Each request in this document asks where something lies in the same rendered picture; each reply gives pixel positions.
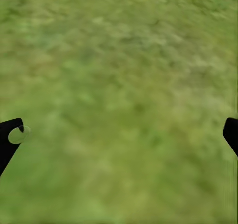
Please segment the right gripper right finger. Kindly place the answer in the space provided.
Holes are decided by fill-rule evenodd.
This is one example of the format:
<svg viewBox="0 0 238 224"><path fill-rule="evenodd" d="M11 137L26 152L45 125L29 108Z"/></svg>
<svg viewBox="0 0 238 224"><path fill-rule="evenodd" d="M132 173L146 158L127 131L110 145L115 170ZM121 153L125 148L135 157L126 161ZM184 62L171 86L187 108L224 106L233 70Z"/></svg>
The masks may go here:
<svg viewBox="0 0 238 224"><path fill-rule="evenodd" d="M238 157L238 119L226 119L223 136Z"/></svg>

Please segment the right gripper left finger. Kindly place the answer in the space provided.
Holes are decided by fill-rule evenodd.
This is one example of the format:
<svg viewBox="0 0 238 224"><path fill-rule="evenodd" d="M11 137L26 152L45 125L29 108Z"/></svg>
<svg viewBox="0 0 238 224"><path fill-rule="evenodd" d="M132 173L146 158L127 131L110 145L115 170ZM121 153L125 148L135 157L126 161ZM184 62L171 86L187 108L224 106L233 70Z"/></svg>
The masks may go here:
<svg viewBox="0 0 238 224"><path fill-rule="evenodd" d="M0 123L0 176L30 132L31 128L24 125L21 118Z"/></svg>

